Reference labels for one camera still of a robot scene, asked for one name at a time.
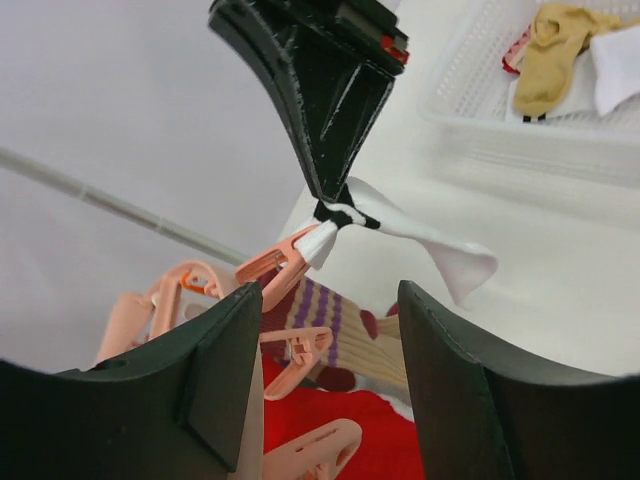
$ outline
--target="metal rod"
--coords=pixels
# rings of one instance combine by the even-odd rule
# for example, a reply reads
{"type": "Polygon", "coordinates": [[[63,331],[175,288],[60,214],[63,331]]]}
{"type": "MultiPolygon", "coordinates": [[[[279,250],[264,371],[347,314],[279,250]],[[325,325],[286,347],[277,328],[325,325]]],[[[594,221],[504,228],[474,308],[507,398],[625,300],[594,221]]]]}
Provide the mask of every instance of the metal rod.
{"type": "Polygon", "coordinates": [[[188,247],[217,258],[230,265],[244,263],[248,257],[231,248],[188,230],[147,210],[136,207],[119,198],[76,180],[62,172],[42,165],[23,155],[0,147],[0,166],[42,185],[58,190],[66,195],[110,212],[120,218],[153,230],[188,247]]]}

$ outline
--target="red towel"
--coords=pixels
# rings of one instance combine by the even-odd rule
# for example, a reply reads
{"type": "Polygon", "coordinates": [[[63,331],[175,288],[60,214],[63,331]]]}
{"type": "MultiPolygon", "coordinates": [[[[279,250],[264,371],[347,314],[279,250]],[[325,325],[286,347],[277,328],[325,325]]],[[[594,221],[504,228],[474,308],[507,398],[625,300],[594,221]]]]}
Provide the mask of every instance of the red towel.
{"type": "MultiPolygon", "coordinates": [[[[262,366],[265,385],[282,371],[264,355],[262,366]]],[[[373,392],[296,388],[282,400],[265,401],[264,407],[265,453],[332,420],[348,418],[362,428],[362,444],[339,480],[424,480],[415,424],[373,392]]]]}

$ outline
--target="beige sock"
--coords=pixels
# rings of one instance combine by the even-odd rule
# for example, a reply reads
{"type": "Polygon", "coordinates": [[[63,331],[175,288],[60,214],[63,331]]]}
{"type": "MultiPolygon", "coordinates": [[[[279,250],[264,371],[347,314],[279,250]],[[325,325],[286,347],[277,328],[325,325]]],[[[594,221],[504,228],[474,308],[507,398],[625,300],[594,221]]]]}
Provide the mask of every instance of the beige sock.
{"type": "Polygon", "coordinates": [[[397,315],[392,315],[386,318],[379,318],[377,321],[378,333],[380,335],[386,335],[388,337],[397,338],[400,340],[400,323],[397,315]]]}
{"type": "Polygon", "coordinates": [[[594,35],[640,22],[623,23],[617,15],[563,3],[540,7],[531,24],[531,41],[513,105],[523,115],[540,117],[559,104],[571,86],[573,62],[594,35]]]}
{"type": "MultiPolygon", "coordinates": [[[[303,327],[330,327],[333,344],[321,364],[350,370],[394,386],[407,388],[402,356],[397,348],[388,351],[374,338],[376,319],[351,300],[309,278],[287,294],[280,304],[262,316],[262,331],[303,327]]],[[[277,345],[263,346],[263,352],[282,358],[277,345]]]]}

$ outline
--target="white cloth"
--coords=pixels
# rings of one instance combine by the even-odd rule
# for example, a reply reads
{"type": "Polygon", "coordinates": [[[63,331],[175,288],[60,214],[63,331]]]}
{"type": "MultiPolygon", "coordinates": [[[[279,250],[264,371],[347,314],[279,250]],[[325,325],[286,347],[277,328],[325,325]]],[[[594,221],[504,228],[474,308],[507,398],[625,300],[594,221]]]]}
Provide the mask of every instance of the white cloth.
{"type": "Polygon", "coordinates": [[[640,25],[591,39],[597,72],[595,104],[600,116],[640,93],[640,25]]]}
{"type": "MultiPolygon", "coordinates": [[[[509,85],[507,93],[507,111],[505,120],[507,122],[525,122],[525,117],[513,107],[513,98],[516,92],[518,80],[514,80],[509,85]]],[[[562,117],[571,113],[593,112],[596,110],[594,92],[596,89],[596,69],[593,64],[591,51],[587,50],[580,54],[573,64],[573,75],[571,86],[567,96],[549,110],[542,118],[532,118],[531,122],[539,122],[542,119],[562,117]]]]}
{"type": "MultiPolygon", "coordinates": [[[[334,213],[346,213],[351,217],[350,224],[354,225],[365,226],[366,215],[380,222],[379,226],[368,228],[422,244],[456,304],[462,303],[496,272],[498,260],[490,250],[477,243],[461,242],[410,217],[366,182],[349,177],[345,193],[347,197],[350,195],[352,205],[325,203],[324,207],[334,213]]],[[[311,224],[318,226],[294,246],[311,267],[320,269],[333,248],[340,227],[334,220],[320,223],[316,218],[306,225],[311,224]]]]}

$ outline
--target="white basket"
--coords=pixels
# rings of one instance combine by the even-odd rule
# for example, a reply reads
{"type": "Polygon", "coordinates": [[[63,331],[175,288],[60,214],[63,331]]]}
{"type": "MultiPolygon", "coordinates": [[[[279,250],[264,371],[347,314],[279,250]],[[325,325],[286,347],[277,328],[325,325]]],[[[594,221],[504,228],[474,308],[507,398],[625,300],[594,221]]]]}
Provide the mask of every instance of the white basket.
{"type": "MultiPolygon", "coordinates": [[[[640,15],[640,0],[566,1],[623,19],[640,15]]],[[[479,0],[428,73],[420,115],[452,127],[444,137],[448,148],[476,159],[640,186],[640,97],[605,118],[594,112],[540,125],[505,122],[514,76],[502,70],[501,59],[544,3],[479,0]]]]}

